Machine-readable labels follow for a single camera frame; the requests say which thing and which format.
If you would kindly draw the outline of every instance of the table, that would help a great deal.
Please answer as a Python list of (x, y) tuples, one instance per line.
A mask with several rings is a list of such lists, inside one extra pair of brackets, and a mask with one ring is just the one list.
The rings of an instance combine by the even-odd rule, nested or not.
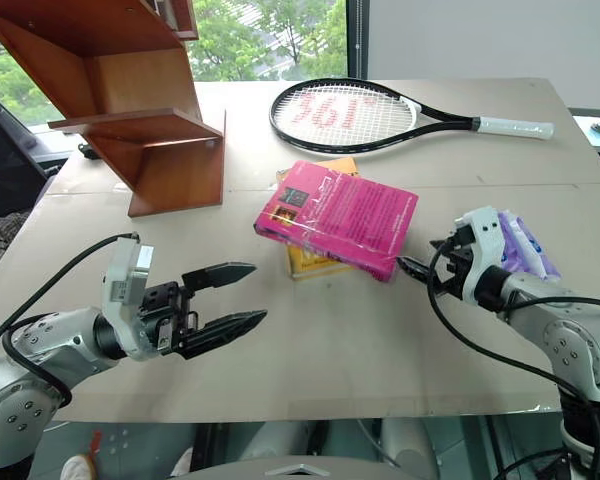
[[(454, 218), (486, 204), (509, 208), (544, 244), (566, 285), (600, 297), (600, 161), (550, 84), (386, 83), (457, 113), (556, 123), (555, 138), (546, 142), (445, 132), (356, 157), (364, 177), (420, 195), (403, 253), (428, 259), (428, 241), (444, 237)], [(149, 284), (227, 260), (258, 266), (235, 285), (196, 296), (202, 320), (260, 308), (269, 314), (240, 340), (189, 362), (124, 360), (81, 384), (58, 419), (213, 422), (558, 408), (553, 385), (452, 338), (424, 287), (404, 275), (389, 285), (361, 271), (291, 281), (283, 247), (252, 227), (275, 171), (318, 158), (269, 129), (268, 107), (286, 84), (197, 86), (209, 123), (227, 108), (224, 203), (130, 219), (131, 193), (106, 165), (72, 156), (0, 262), (0, 320), (76, 252), (130, 230), (156, 247)], [(99, 305), (110, 255), (111, 249), (90, 257), (30, 313)], [(452, 298), (441, 305), (478, 343), (549, 368), (539, 350), (493, 315)]]

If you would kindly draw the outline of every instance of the racket handle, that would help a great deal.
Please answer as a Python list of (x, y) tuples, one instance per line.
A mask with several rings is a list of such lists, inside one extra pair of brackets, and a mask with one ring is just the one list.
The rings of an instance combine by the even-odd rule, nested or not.
[(547, 140), (553, 136), (553, 123), (524, 122), (522, 120), (493, 117), (478, 117), (478, 119), (480, 120), (480, 125), (476, 129), (478, 133), (540, 138), (542, 140)]

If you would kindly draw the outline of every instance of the book cover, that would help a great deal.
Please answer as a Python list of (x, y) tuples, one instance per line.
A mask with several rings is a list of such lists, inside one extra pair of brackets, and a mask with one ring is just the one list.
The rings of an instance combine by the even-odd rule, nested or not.
[(297, 162), (256, 219), (259, 235), (371, 272), (395, 270), (418, 196)]
[[(358, 167), (356, 166), (353, 157), (315, 162), (315, 165), (337, 170), (352, 176), (359, 175)], [(281, 170), (276, 173), (278, 183), (282, 182), (287, 177), (289, 170), (290, 169)], [(296, 247), (295, 245), (286, 245), (285, 253), (287, 271), (289, 272), (289, 276), (294, 280), (319, 277), (321, 275), (338, 273), (353, 268), (351, 265), (315, 254), (303, 248)]]

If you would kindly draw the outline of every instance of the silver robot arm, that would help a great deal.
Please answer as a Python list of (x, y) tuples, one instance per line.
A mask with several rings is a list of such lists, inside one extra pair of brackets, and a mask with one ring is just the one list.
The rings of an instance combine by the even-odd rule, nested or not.
[[(546, 297), (573, 297), (557, 283), (502, 268), (504, 237), (492, 207), (473, 210), (456, 220), (456, 231), (447, 239), (443, 255), (454, 274), (441, 281), (434, 272), (438, 294), (457, 298), (497, 313), (525, 339), (539, 347), (551, 361), (554, 374), (577, 387), (600, 420), (600, 306), (585, 303), (538, 303), (516, 309), (523, 302)], [(444, 241), (433, 241), (440, 248)], [(409, 257), (398, 264), (410, 276), (426, 283), (429, 267)], [(582, 402), (559, 388), (563, 411), (561, 434), (576, 466), (587, 470), (593, 457), (593, 426)]]
[[(185, 359), (223, 346), (254, 328), (266, 311), (228, 315), (198, 329), (190, 299), (207, 287), (238, 281), (255, 267), (226, 263), (186, 273), (183, 285), (145, 288), (153, 248), (120, 238), (103, 279), (103, 309), (88, 307), (33, 318), (3, 337), (0, 357), (0, 478), (26, 478), (45, 426), (86, 378), (123, 357), (147, 360), (178, 353)], [(57, 388), (27, 368), (55, 377)]]

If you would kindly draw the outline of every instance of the yellow book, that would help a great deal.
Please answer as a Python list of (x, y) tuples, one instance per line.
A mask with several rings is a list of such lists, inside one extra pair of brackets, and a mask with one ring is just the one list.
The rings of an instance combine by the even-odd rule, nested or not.
[[(352, 176), (358, 175), (358, 167), (356, 166), (353, 157), (325, 160), (323, 162), (316, 162), (316, 165), (348, 173)], [(278, 182), (284, 180), (287, 173), (288, 170), (279, 171), (276, 174)], [(315, 253), (308, 252), (307, 250), (293, 245), (287, 245), (286, 250), (287, 270), (294, 280), (319, 277), (321, 275), (342, 272), (343, 270), (350, 270), (353, 268), (350, 265), (345, 265), (337, 260), (316, 255)]]

